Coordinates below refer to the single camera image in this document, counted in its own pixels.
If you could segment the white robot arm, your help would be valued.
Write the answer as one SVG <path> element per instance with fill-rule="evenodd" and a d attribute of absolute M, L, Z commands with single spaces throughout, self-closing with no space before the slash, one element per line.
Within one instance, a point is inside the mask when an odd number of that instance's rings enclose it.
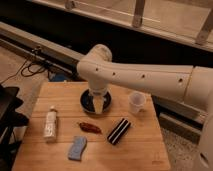
<path fill-rule="evenodd" d="M 192 106 L 207 113 L 192 171 L 213 171 L 213 68 L 191 65 L 121 64 L 95 45 L 77 64 L 93 96 L 114 84 Z"/>

